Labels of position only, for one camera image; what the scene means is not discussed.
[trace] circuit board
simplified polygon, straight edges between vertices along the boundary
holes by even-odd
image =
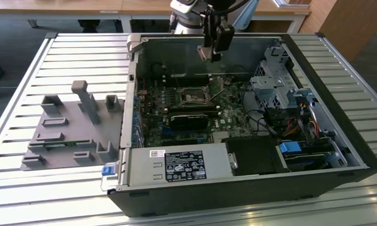
[[[199,87],[166,87],[161,81],[147,82],[147,88],[138,92],[143,146],[209,144],[219,143],[221,138],[250,136],[253,130],[239,100],[242,84],[226,76],[214,76]],[[174,113],[174,108],[191,110]],[[174,131],[170,121],[181,115],[203,116],[206,127]]]

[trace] metal rail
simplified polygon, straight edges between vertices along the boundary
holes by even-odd
[[[377,94],[329,42],[291,35],[303,55],[377,155]],[[365,225],[377,223],[377,174],[318,198],[155,218],[127,218],[99,189],[101,166],[18,171],[45,94],[74,101],[73,80],[95,99],[125,97],[126,34],[59,34],[45,39],[0,119],[0,225]],[[298,71],[299,82],[306,81]]]

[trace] blue latch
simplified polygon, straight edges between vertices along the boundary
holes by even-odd
[[[101,175],[102,176],[110,176],[110,175],[114,175],[114,166],[103,166],[102,168],[101,168]]]
[[[281,149],[281,153],[293,153],[293,152],[301,152],[301,148],[297,142],[283,142],[278,145],[278,148]]]

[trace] barcode sticker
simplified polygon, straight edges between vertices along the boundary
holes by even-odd
[[[165,156],[165,151],[163,150],[150,150],[149,151],[149,157],[155,158],[155,157],[163,157]]]

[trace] power supply label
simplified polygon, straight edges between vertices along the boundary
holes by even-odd
[[[202,151],[165,153],[167,182],[206,179]]]

